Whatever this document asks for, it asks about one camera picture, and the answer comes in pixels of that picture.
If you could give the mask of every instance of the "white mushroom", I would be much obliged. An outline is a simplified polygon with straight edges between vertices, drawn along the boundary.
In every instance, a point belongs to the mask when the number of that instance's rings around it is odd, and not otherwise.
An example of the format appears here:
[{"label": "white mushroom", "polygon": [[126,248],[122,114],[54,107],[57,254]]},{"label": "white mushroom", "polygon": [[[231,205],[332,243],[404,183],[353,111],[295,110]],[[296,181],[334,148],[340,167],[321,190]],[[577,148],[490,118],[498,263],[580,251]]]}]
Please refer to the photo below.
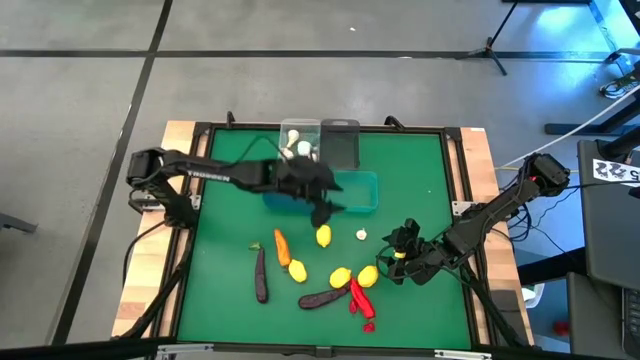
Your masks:
[{"label": "white mushroom", "polygon": [[308,141],[300,141],[298,143],[298,155],[309,156],[311,153],[311,143]]},{"label": "white mushroom", "polygon": [[287,133],[287,136],[289,137],[289,140],[287,141],[287,149],[288,149],[292,147],[293,144],[296,143],[296,141],[298,141],[298,139],[300,138],[300,133],[298,132],[298,130],[291,129]]},{"label": "white mushroom", "polygon": [[356,237],[358,240],[364,240],[367,238],[367,232],[364,229],[360,229],[356,232]]},{"label": "white mushroom", "polygon": [[287,160],[289,159],[293,159],[294,154],[293,151],[287,149],[287,148],[283,148],[282,150],[282,154],[284,155],[285,158],[287,158]]}]

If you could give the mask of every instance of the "wooden table frame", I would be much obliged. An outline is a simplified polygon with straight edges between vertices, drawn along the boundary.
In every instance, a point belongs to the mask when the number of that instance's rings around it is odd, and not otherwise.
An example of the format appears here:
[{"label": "wooden table frame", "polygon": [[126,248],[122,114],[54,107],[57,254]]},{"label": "wooden table frame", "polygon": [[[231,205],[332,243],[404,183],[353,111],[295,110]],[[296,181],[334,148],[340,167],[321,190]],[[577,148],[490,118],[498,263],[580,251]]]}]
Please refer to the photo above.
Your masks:
[{"label": "wooden table frame", "polygon": [[[209,147],[209,136],[208,133],[205,133],[208,131],[206,125],[208,123],[169,121],[161,147],[204,156]],[[498,194],[498,185],[484,129],[446,128],[445,130],[455,198],[475,202],[487,202],[494,198]],[[189,184],[185,184],[183,177],[175,177],[170,180],[176,191],[188,190],[191,193],[198,193],[201,182],[202,180],[199,179],[191,179]],[[138,233],[142,233],[162,221],[163,217],[164,212],[162,211],[144,213]],[[508,233],[504,222],[499,223],[495,228]],[[176,245],[170,247],[172,229],[160,226],[135,246],[112,330],[114,336],[131,328],[158,293],[163,279],[166,280],[170,274],[172,269],[169,266],[175,268],[182,258],[185,243],[190,236],[189,231],[175,231],[173,236],[173,243]],[[484,249],[488,265],[489,288],[491,291],[509,290],[516,294],[527,339],[530,344],[533,344],[533,334],[520,291],[521,286],[512,244],[499,234],[489,232]],[[171,320],[176,315],[176,309],[181,308],[181,304],[176,305],[176,294],[181,285],[179,284],[172,291],[162,309],[162,321],[154,322],[146,330],[144,337],[148,337],[152,333],[154,336],[169,336],[173,333]],[[497,345],[495,329],[487,326],[482,306],[475,295],[473,298],[475,309],[475,319],[473,320],[475,321],[472,322],[476,324],[478,342],[489,344],[490,339],[493,338],[494,340],[491,342]]]}]

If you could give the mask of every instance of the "sticker label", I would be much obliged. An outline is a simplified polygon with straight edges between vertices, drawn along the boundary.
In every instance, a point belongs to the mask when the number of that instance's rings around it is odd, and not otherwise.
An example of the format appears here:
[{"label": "sticker label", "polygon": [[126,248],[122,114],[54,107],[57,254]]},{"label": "sticker label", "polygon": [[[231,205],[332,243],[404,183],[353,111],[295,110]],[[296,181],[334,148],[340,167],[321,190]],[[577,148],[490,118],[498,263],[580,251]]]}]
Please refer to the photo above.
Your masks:
[{"label": "sticker label", "polygon": [[[603,181],[640,181],[640,168],[611,161],[593,159],[593,177]],[[631,187],[638,183],[621,184]]]}]

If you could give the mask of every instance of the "white cable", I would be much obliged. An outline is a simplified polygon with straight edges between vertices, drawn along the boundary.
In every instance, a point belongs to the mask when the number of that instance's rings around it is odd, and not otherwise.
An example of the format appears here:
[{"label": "white cable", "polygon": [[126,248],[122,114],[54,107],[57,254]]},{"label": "white cable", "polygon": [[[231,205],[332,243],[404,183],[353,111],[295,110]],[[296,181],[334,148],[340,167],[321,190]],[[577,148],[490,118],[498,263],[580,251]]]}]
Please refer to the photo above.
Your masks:
[{"label": "white cable", "polygon": [[604,115],[604,114],[606,114],[607,112],[609,112],[609,110],[611,110],[611,109],[612,109],[613,107],[615,107],[616,105],[620,104],[622,101],[626,100],[629,96],[633,95],[633,93],[635,93],[638,89],[640,89],[640,85],[639,85],[639,86],[636,86],[635,88],[633,88],[633,90],[629,91],[629,93],[627,93],[625,96],[623,96],[623,97],[621,97],[620,99],[616,100],[616,102],[614,102],[613,104],[609,105],[606,109],[604,109],[604,110],[600,111],[596,116],[594,116],[594,117],[592,117],[591,119],[587,120],[587,122],[585,122],[584,124],[582,124],[582,125],[578,126],[577,128],[575,128],[575,129],[573,129],[573,130],[569,131],[568,133],[566,133],[566,134],[562,135],[561,137],[559,137],[559,138],[557,138],[557,139],[555,139],[555,140],[551,141],[550,143],[548,143],[548,144],[546,144],[546,145],[543,145],[543,146],[541,146],[541,147],[539,147],[539,148],[537,148],[537,149],[535,149],[535,150],[533,150],[533,151],[531,151],[531,152],[528,152],[528,153],[526,153],[526,154],[524,154],[524,155],[520,156],[520,157],[519,157],[519,158],[517,158],[517,159],[514,159],[514,160],[509,161],[508,163],[506,163],[506,164],[504,164],[504,165],[500,166],[500,167],[499,167],[499,168],[497,168],[497,169],[503,168],[503,167],[505,167],[505,166],[512,165],[512,164],[514,164],[514,163],[517,163],[518,161],[523,160],[523,159],[524,159],[524,158],[526,158],[527,156],[529,156],[529,155],[531,155],[531,154],[533,154],[533,153],[539,152],[539,151],[541,151],[541,150],[543,150],[543,149],[546,149],[546,148],[548,148],[549,146],[551,146],[551,145],[553,145],[553,144],[555,144],[555,143],[557,143],[557,142],[560,142],[560,141],[562,141],[562,140],[564,140],[564,139],[568,138],[569,136],[571,136],[571,135],[573,135],[573,134],[577,133],[578,131],[582,130],[582,128],[584,128],[585,126],[587,126],[587,125],[591,124],[592,122],[594,122],[594,121],[598,120],[602,115]]}]

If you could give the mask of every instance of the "gray floor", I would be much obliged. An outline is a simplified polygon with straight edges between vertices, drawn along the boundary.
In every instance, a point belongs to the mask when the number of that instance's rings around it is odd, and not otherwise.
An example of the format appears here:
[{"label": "gray floor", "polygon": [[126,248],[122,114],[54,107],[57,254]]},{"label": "gray floor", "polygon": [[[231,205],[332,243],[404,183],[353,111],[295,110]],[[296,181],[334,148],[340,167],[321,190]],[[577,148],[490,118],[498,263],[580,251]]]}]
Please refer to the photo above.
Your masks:
[{"label": "gray floor", "polygon": [[[598,0],[598,6],[607,21],[615,20],[616,42],[638,41],[619,21],[615,0]],[[146,49],[161,7],[161,0],[5,0],[0,49]],[[499,0],[176,0],[160,47],[470,50],[507,11]],[[522,5],[495,47],[608,51],[585,6]],[[239,121],[268,122],[345,117],[381,123],[393,114],[411,125],[484,127],[500,165],[550,141],[542,124],[580,123],[607,107],[611,101],[596,89],[620,75],[617,67],[600,64],[504,65],[508,77],[485,60],[157,59],[128,151],[156,146],[169,119],[219,121],[227,110]],[[0,231],[0,285],[6,289],[0,347],[44,341],[141,66],[142,59],[0,58],[0,211],[40,225],[31,236]],[[575,168],[575,141],[549,151]],[[511,176],[503,172],[499,179]],[[120,177],[72,342],[108,338],[117,310],[122,257],[139,221],[126,205],[128,188]],[[552,203],[536,202],[534,217]],[[565,250],[583,242],[579,207],[574,196],[543,222]],[[541,234],[518,249],[519,261],[558,252]],[[537,334],[548,336],[550,324],[533,323]]]}]

